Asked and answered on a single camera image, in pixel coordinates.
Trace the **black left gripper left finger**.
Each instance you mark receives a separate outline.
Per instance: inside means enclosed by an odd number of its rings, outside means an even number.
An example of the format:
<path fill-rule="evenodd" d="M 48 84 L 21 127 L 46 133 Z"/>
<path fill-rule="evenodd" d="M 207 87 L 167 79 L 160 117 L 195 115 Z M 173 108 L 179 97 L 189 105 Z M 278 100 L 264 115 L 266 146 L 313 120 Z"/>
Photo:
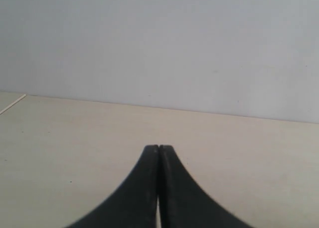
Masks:
<path fill-rule="evenodd" d="M 70 228 L 155 228 L 159 147 L 147 145 L 121 185 Z"/>

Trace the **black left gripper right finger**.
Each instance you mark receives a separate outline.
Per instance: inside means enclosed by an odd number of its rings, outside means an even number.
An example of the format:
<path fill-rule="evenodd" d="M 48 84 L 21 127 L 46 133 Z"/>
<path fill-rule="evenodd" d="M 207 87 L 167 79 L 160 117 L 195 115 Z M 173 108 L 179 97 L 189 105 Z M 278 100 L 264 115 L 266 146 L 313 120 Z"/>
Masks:
<path fill-rule="evenodd" d="M 159 214 L 163 228 L 248 228 L 188 173 L 174 148 L 159 147 Z"/>

